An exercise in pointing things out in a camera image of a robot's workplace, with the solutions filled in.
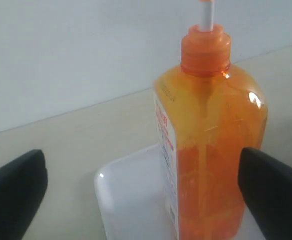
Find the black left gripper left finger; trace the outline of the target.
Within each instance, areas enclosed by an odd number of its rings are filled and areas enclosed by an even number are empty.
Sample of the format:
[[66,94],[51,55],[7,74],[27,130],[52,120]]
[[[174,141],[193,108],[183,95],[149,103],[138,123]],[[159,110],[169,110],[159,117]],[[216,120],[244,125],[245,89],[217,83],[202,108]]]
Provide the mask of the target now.
[[0,167],[0,240],[21,240],[48,186],[42,150],[33,149]]

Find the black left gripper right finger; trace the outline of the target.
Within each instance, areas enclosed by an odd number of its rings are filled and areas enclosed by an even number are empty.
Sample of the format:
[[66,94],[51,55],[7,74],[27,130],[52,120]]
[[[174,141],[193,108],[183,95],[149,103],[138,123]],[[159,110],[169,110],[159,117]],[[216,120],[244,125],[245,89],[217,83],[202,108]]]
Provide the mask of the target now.
[[267,240],[292,240],[292,167],[245,147],[240,154],[238,186]]

